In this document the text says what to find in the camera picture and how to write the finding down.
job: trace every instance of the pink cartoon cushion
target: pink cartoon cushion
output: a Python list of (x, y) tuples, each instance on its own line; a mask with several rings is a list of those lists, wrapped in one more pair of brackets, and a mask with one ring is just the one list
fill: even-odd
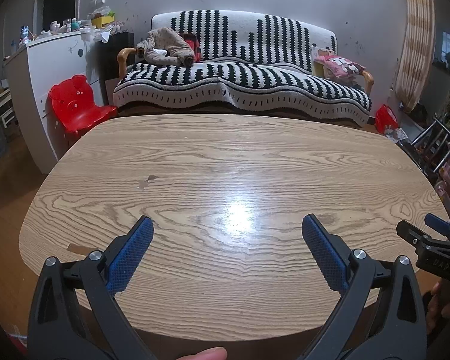
[(330, 69), (335, 77), (339, 79), (357, 76), (365, 70), (365, 67), (360, 64), (337, 55), (323, 55), (315, 58), (315, 62)]

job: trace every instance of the sofa seat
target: sofa seat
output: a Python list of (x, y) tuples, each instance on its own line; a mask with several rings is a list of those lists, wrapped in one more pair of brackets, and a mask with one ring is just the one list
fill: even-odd
[(195, 63), (193, 67), (135, 64), (114, 90), (121, 107), (143, 101), (165, 108), (188, 108), (210, 101), (246, 111), (294, 109), (315, 119), (368, 121), (366, 93), (282, 67), (235, 61)]

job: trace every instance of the couch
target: couch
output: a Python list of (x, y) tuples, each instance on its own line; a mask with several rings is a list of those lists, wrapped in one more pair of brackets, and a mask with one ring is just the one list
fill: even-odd
[(312, 119), (367, 123), (373, 78), (366, 92), (312, 76), (311, 47), (337, 51), (335, 34), (285, 17), (252, 12), (198, 10), (156, 15), (152, 29), (171, 27), (197, 35), (203, 62), (158, 67), (138, 62), (126, 68), (133, 48), (120, 52), (121, 80), (114, 104), (145, 102), (167, 109), (227, 102), (246, 112), (286, 109)]

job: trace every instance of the oval wooden table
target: oval wooden table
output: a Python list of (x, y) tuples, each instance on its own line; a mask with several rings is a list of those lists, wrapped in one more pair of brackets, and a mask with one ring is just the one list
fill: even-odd
[(154, 240), (116, 297), (134, 327), (273, 338), (321, 326), (338, 301), (301, 235), (310, 212), (351, 249), (390, 261), (415, 260), (395, 233), (400, 220), (447, 218), (425, 176), (377, 134), (267, 116), (133, 116), (68, 150), (28, 210), (19, 249), (39, 274), (48, 256), (83, 259), (74, 251), (103, 250), (148, 215)]

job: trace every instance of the white dresser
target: white dresser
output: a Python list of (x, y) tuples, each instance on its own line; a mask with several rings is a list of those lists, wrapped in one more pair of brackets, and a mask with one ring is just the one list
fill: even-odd
[(104, 105), (94, 49), (90, 35), (70, 32), (31, 42), (4, 64), (20, 130), (42, 173), (49, 173), (70, 145), (48, 99), (51, 87), (84, 74), (95, 103)]

